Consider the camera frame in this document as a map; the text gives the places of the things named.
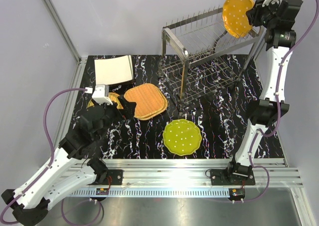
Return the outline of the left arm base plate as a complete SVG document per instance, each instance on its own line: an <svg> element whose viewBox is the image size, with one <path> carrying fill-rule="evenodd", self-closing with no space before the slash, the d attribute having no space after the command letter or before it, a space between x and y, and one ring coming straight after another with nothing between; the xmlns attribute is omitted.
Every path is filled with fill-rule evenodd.
<svg viewBox="0 0 319 226"><path fill-rule="evenodd" d="M121 169L111 169L108 170L106 178L100 183L100 185L111 185L120 186L123 182L124 171Z"/></svg>

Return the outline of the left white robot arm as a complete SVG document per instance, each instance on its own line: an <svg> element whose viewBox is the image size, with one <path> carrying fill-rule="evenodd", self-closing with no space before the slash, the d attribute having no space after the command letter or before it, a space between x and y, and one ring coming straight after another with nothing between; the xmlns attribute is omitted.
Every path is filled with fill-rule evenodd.
<svg viewBox="0 0 319 226"><path fill-rule="evenodd" d="M136 103L119 96L122 105L96 104L89 107L53 151L50 159L22 186L5 190L1 197L11 208L14 223L34 226L42 221L54 205L84 185L101 185L109 179L108 168L100 158L92 158L75 175L60 183L56 180L70 167L95 150L102 134L113 124L132 118Z"/></svg>

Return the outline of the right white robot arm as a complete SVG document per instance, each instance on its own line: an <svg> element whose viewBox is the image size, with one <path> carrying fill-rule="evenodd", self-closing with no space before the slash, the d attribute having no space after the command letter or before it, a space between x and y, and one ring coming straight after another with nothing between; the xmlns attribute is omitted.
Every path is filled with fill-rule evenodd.
<svg viewBox="0 0 319 226"><path fill-rule="evenodd" d="M221 173L221 178L232 185L253 180L253 158L260 141L270 137L272 125L278 127L280 119L289 110L285 103L284 87L287 67L297 40L292 29L302 0L256 0L246 12L251 26L263 26L269 73L258 100L248 107L246 133L239 150Z"/></svg>

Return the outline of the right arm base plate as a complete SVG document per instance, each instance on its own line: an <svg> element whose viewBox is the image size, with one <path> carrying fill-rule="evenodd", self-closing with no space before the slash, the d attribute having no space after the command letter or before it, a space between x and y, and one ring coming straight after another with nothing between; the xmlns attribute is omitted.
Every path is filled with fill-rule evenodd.
<svg viewBox="0 0 319 226"><path fill-rule="evenodd" d="M254 175L248 177L228 175L223 169L210 169L209 178L212 186L254 186L256 184Z"/></svg>

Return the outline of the orange scalloped plate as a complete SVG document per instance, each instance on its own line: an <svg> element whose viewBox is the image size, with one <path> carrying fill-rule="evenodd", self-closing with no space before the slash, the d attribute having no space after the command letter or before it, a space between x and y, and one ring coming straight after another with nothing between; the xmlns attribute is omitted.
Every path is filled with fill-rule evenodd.
<svg viewBox="0 0 319 226"><path fill-rule="evenodd" d="M225 0L222 19L226 31L235 38L245 37L252 29L246 12L254 6L254 0Z"/></svg>

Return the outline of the woven bamboo tray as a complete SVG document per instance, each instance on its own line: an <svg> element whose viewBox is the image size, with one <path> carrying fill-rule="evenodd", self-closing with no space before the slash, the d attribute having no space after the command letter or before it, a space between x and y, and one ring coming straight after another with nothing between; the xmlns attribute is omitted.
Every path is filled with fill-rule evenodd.
<svg viewBox="0 0 319 226"><path fill-rule="evenodd" d="M127 90L124 97L130 102L136 102L137 105L168 105L168 101L160 89L151 83L145 83Z"/></svg>
<svg viewBox="0 0 319 226"><path fill-rule="evenodd" d="M149 120L167 109L167 104L157 106L137 105L134 117L139 120Z"/></svg>

